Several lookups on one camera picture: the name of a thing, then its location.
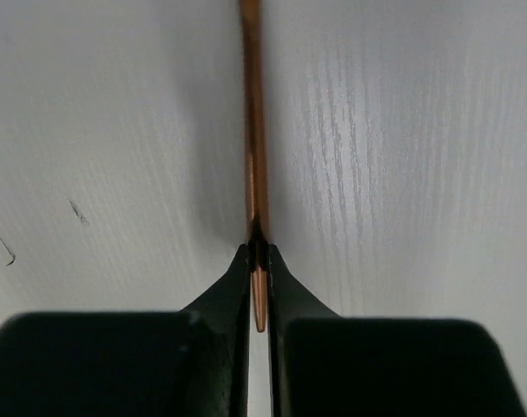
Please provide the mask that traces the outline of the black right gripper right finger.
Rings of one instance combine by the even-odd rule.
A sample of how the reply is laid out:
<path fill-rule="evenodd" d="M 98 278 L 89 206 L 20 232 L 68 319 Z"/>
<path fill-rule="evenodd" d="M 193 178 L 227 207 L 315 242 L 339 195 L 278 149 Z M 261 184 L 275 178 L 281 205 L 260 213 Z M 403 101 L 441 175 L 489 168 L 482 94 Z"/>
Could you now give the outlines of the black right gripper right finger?
<path fill-rule="evenodd" d="M 338 319 L 331 310 L 289 271 L 277 246 L 267 251 L 267 335 L 271 415 L 290 414 L 284 336 L 287 325 L 298 319 Z"/>

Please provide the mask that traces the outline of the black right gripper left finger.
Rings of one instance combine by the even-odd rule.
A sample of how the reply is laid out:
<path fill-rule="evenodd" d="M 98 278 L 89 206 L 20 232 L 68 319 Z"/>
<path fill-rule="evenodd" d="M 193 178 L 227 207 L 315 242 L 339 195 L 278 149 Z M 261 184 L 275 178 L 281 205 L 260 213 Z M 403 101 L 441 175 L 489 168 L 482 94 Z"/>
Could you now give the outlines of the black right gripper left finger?
<path fill-rule="evenodd" d="M 242 244 L 226 273 L 182 311 L 191 314 L 184 416 L 245 416 L 249 369 L 250 254 Z"/>

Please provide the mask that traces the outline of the copper knife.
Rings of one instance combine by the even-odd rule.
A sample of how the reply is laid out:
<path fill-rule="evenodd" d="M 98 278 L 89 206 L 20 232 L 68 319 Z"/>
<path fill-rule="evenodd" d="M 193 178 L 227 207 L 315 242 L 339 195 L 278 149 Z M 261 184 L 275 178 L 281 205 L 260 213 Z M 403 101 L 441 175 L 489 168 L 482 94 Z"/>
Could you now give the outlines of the copper knife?
<path fill-rule="evenodd" d="M 269 205 L 264 97 L 261 65 L 260 2 L 240 2 L 245 96 L 245 190 L 247 238 L 251 251 L 251 289 L 255 327 L 267 326 L 267 247 Z"/>

